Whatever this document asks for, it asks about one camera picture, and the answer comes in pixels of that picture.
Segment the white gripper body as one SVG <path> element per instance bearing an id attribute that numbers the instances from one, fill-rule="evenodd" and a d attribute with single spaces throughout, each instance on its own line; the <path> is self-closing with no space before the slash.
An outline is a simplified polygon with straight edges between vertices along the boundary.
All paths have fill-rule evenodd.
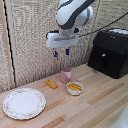
<path id="1" fill-rule="evenodd" d="M 50 49 L 72 46 L 79 42 L 79 35 L 77 33 L 63 36 L 58 32 L 49 32 L 46 38 L 46 46 Z"/>

